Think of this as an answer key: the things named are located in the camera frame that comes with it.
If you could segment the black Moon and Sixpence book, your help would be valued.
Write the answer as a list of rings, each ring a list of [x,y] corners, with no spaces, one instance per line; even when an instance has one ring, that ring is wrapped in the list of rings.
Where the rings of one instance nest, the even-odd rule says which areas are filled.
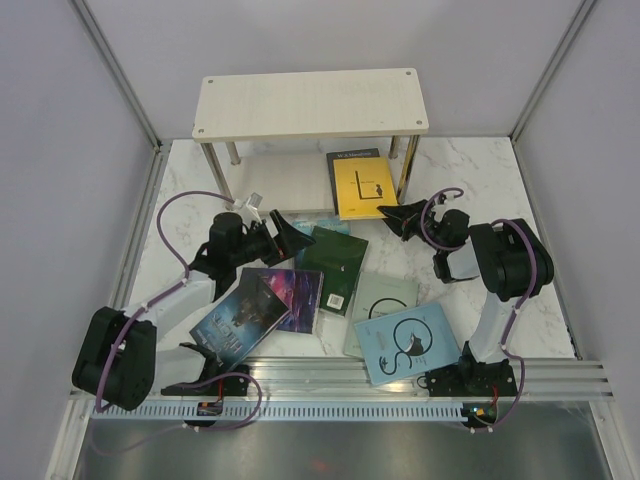
[[[352,158],[373,158],[380,155],[378,148],[357,149],[348,151],[329,152],[326,154],[326,161],[328,167],[328,174],[331,186],[332,199],[334,203],[334,213],[338,214],[338,198],[335,180],[334,161],[340,159],[352,159]]]

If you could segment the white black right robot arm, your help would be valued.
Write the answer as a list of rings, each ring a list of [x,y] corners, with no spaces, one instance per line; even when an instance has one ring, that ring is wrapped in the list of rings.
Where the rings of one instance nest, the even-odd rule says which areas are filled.
[[[518,396],[522,377],[514,375],[508,342],[524,303],[554,278],[545,246],[522,219],[472,225],[467,213],[449,209],[437,218],[438,199],[380,206],[389,229],[401,240],[414,236],[435,249],[433,267],[445,284],[480,278],[487,296],[479,323],[458,360],[431,370],[418,383],[432,397]]]

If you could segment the purple galaxy cover book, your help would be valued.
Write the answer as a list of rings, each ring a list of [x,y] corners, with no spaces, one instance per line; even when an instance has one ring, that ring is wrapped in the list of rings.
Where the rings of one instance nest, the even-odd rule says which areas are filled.
[[[283,332],[313,334],[319,309],[324,274],[294,269],[244,268],[241,279],[260,278],[288,307],[278,325]]]

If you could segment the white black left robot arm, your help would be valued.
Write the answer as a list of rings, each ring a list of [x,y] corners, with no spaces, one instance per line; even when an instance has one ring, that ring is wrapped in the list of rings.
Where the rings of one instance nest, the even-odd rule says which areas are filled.
[[[216,215],[182,278],[138,304],[120,310],[105,306],[93,314],[71,380],[95,396],[98,412],[112,406],[131,411],[142,403],[155,380],[158,338],[222,297],[238,268],[256,260],[272,267],[315,244],[278,211],[269,216],[275,234],[264,220],[245,226],[237,213]]]

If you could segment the yellow paperback book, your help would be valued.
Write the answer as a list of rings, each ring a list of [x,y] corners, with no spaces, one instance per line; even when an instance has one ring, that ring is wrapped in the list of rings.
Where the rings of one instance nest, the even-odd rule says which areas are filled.
[[[334,161],[338,216],[343,221],[381,219],[380,206],[397,206],[386,157]]]

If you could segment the dark green hardcover book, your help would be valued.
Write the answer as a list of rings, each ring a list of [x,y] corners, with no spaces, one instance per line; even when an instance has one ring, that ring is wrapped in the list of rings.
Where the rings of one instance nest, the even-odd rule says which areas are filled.
[[[345,316],[369,242],[321,226],[312,229],[311,237],[315,243],[296,258],[295,266],[322,273],[319,308]]]

